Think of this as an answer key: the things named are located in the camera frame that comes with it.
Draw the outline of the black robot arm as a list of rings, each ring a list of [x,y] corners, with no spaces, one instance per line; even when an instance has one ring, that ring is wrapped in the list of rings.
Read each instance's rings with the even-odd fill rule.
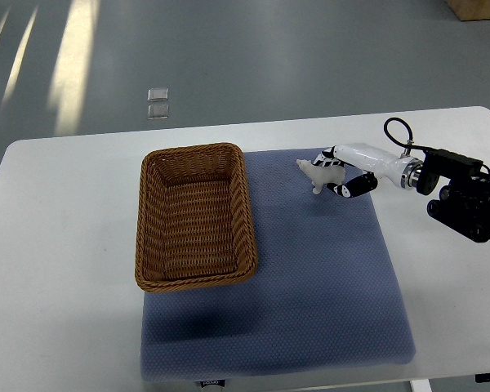
[[[388,118],[385,135],[409,154],[416,149],[424,153],[421,167],[414,169],[407,180],[417,193],[429,195],[444,177],[448,184],[439,197],[426,206],[430,217],[476,243],[490,240],[490,169],[481,160],[445,149],[415,145],[413,132],[401,118]]]

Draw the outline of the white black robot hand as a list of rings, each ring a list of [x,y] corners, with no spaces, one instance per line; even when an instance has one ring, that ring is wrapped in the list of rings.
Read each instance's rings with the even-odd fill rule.
[[[400,189],[416,186],[423,162],[407,150],[401,156],[364,143],[336,145],[323,150],[312,162],[316,167],[356,167],[363,171],[351,180],[326,182],[329,190],[343,198],[355,198],[373,191],[380,178],[387,178]]]

